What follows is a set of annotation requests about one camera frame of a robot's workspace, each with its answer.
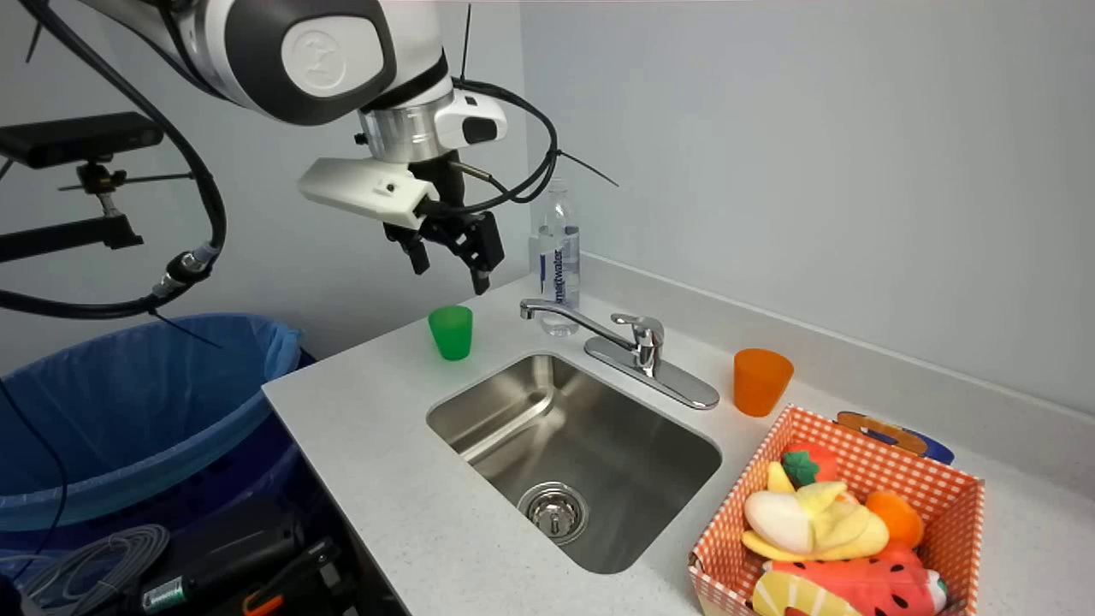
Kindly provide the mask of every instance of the sink drain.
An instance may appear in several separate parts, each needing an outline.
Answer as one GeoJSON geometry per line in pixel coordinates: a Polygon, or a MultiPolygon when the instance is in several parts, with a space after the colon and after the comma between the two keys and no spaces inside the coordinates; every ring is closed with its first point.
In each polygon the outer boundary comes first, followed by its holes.
{"type": "Polygon", "coordinates": [[[553,543],[573,539],[584,525],[584,499],[563,481],[538,481],[519,499],[518,510],[541,527],[553,543]]]}

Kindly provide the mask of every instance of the faucet handle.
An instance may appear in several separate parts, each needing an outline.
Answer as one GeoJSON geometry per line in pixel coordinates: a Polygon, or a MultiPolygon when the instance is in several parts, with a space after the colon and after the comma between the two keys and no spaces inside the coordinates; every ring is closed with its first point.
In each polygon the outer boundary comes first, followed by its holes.
{"type": "Polygon", "coordinates": [[[664,326],[662,326],[658,319],[643,319],[643,315],[614,315],[614,321],[616,321],[616,326],[631,326],[631,328],[633,328],[633,335],[638,335],[638,343],[651,335],[651,337],[662,345],[662,337],[664,337],[664,326]]]}

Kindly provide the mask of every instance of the toy food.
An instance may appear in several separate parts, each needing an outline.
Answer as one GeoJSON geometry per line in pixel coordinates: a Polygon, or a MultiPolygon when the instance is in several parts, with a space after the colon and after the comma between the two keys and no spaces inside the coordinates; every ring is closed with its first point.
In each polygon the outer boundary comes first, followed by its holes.
{"type": "Polygon", "coordinates": [[[789,474],[793,487],[811,487],[811,481],[838,481],[843,478],[843,461],[834,452],[824,446],[793,438],[785,454],[785,472],[789,474]]]}
{"type": "Polygon", "coordinates": [[[793,494],[752,494],[747,499],[743,543],[769,560],[834,560],[881,555],[886,525],[868,512],[845,481],[811,481],[793,494]]]}
{"type": "Polygon", "coordinates": [[[882,515],[889,527],[889,543],[915,552],[923,539],[923,521],[901,494],[881,490],[865,496],[865,510],[882,515]]]}
{"type": "Polygon", "coordinates": [[[769,494],[793,494],[793,481],[780,461],[768,461],[768,490],[769,494]]]}
{"type": "Polygon", "coordinates": [[[752,585],[757,616],[933,616],[947,596],[908,546],[858,560],[769,566],[752,585]]]}

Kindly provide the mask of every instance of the plastic cup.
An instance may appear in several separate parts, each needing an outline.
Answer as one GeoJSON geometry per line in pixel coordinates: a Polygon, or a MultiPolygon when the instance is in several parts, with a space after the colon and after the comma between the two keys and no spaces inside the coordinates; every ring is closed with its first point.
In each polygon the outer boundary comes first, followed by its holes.
{"type": "Polygon", "coordinates": [[[472,351],[472,308],[446,304],[428,321],[440,360],[459,364],[472,351]]]}
{"type": "Polygon", "coordinates": [[[733,404],[768,417],[789,384],[793,364],[772,348],[743,348],[733,360],[733,404]]]}

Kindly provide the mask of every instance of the stainless steel sink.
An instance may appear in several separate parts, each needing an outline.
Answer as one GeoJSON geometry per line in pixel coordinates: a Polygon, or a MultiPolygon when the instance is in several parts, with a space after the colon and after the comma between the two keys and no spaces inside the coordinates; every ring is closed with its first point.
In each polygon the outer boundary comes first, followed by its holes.
{"type": "Polygon", "coordinates": [[[528,357],[428,424],[589,570],[631,567],[722,454],[559,357],[528,357]]]}

